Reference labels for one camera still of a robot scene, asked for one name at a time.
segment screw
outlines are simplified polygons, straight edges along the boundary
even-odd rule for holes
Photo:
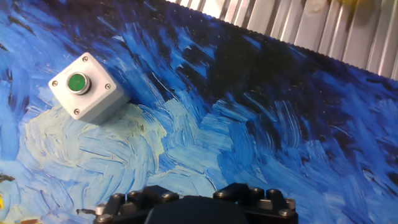
[[[136,197],[136,196],[138,196],[139,194],[141,194],[141,192],[139,192],[138,190],[135,190],[135,191],[132,191],[132,192],[128,193],[127,196]]]
[[[172,192],[166,192],[166,193],[162,194],[162,198],[170,198],[172,196],[173,196]]]
[[[112,215],[110,215],[110,214],[104,214],[97,218],[98,223],[106,223],[110,220],[112,220]]]
[[[121,197],[124,197],[124,195],[123,194],[114,194],[114,195],[112,195],[112,198],[121,198]]]
[[[260,192],[262,189],[259,187],[253,187],[251,190],[254,192]]]
[[[294,212],[291,211],[290,209],[284,208],[284,209],[279,210],[278,214],[282,215],[283,217],[289,217],[289,216],[292,216],[294,214]]]
[[[225,192],[224,190],[220,190],[216,192],[218,197],[225,197],[227,195],[227,192]]]

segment bolt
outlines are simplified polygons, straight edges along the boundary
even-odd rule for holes
[[[95,207],[95,215],[102,215],[104,212],[106,203],[101,203]]]
[[[123,195],[122,194],[114,194],[114,195],[112,195],[112,198],[120,198],[120,197],[123,197]]]
[[[216,195],[220,198],[227,196],[227,192],[225,192],[224,190],[220,190],[216,192]]]
[[[284,208],[284,209],[279,210],[278,214],[282,215],[283,217],[290,217],[294,214],[294,212],[291,211],[290,209]]]
[[[140,193],[141,193],[141,192],[139,192],[138,190],[136,190],[136,191],[130,192],[127,196],[136,197],[136,196],[138,196]]]
[[[112,215],[110,215],[110,214],[104,214],[97,218],[98,223],[106,223],[110,220],[112,220]]]
[[[166,192],[166,193],[162,194],[162,198],[164,198],[164,199],[170,199],[175,196],[176,196],[176,193],[173,193],[173,192]]]
[[[258,188],[258,187],[253,187],[251,190],[254,191],[254,192],[259,192],[259,191],[262,190],[262,189],[261,189],[261,188]]]

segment corrugated metal wall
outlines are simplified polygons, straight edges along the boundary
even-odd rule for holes
[[[168,1],[398,80],[398,0]]]

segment starry night painting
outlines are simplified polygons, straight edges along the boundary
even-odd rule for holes
[[[131,97],[100,126],[47,85],[84,52]],[[397,146],[393,80],[166,1],[0,1],[0,222],[237,182],[300,223],[398,223]]]

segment painted surface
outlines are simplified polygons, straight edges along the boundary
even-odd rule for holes
[[[132,97],[74,121],[90,52]],[[0,2],[0,220],[89,223],[116,192],[278,188],[301,223],[398,223],[398,83],[162,1]]]

